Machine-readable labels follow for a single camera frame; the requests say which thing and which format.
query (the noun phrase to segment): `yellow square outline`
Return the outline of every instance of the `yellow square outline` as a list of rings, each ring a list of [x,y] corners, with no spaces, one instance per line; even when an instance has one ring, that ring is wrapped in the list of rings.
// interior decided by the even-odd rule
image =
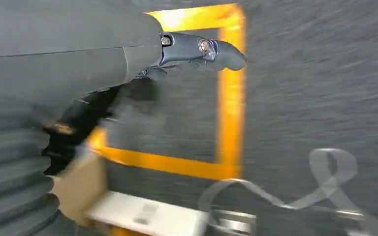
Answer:
[[[155,17],[164,31],[218,28],[220,40],[229,42],[244,52],[244,14],[237,4],[156,11],[147,14]],[[113,162],[128,166],[214,180],[240,177],[244,128],[244,70],[225,69],[218,73],[218,80],[216,163],[108,147],[106,131],[101,129],[95,129],[91,134],[88,139],[89,147]]]

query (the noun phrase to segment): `bolt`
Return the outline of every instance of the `bolt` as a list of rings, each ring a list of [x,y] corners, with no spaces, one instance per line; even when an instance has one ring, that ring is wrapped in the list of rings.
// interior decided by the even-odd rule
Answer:
[[[163,46],[170,46],[172,44],[172,40],[167,36],[163,36],[161,37],[161,44]]]
[[[202,53],[206,53],[209,50],[209,42],[206,39],[202,38],[199,40],[199,50]]]

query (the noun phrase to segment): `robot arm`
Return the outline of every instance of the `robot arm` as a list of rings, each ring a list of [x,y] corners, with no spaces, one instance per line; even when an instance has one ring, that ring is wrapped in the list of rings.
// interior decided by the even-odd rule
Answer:
[[[225,42],[164,33],[153,17],[101,1],[0,0],[0,235],[98,235],[48,194],[40,125],[86,93],[187,63],[241,69],[245,59]]]

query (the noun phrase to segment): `black robotic finger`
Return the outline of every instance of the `black robotic finger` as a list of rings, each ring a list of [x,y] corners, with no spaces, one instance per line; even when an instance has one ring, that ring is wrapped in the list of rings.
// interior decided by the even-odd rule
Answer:
[[[180,70],[241,70],[246,57],[232,44],[199,36],[165,32],[161,38],[163,55],[157,66]]]

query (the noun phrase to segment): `white wire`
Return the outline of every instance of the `white wire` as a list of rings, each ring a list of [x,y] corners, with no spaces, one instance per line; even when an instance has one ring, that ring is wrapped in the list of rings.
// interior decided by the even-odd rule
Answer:
[[[201,197],[198,201],[199,210],[208,213],[208,217],[205,219],[206,223],[210,225],[211,227],[223,232],[223,233],[231,233],[234,234],[233,231],[230,229],[223,227],[218,224],[216,219],[211,215],[212,212],[212,202],[214,201],[215,197],[223,190],[228,188],[229,186],[240,183],[243,186],[245,186],[248,190],[252,191],[253,193],[261,196],[262,198],[268,200],[271,204],[287,208],[287,209],[295,209],[294,207],[290,205],[286,205],[284,202],[282,202],[280,199],[270,195],[263,189],[261,189],[259,186],[255,185],[254,183],[245,180],[245,179],[238,179],[238,178],[229,178],[224,179],[219,182],[214,183],[212,186],[210,186],[205,192],[202,193]]]
[[[328,168],[328,154],[331,154],[337,160],[337,172],[334,174],[332,174]],[[312,193],[290,204],[285,204],[282,200],[267,193],[248,180],[230,178],[214,183],[202,193],[198,200],[199,210],[208,214],[208,217],[205,219],[208,225],[221,232],[234,234],[230,229],[218,224],[211,214],[211,207],[215,197],[221,191],[225,190],[232,184],[240,183],[248,190],[269,201],[271,204],[285,209],[299,210],[310,207],[321,200],[329,199],[340,209],[354,209],[361,212],[361,209],[356,207],[340,188],[343,183],[347,182],[357,174],[357,161],[352,154],[340,149],[320,148],[310,152],[309,162],[311,171],[314,174],[319,187]],[[371,232],[371,234],[368,235],[378,236],[378,220],[367,213],[365,216],[366,221],[359,222],[359,225],[365,232]]]

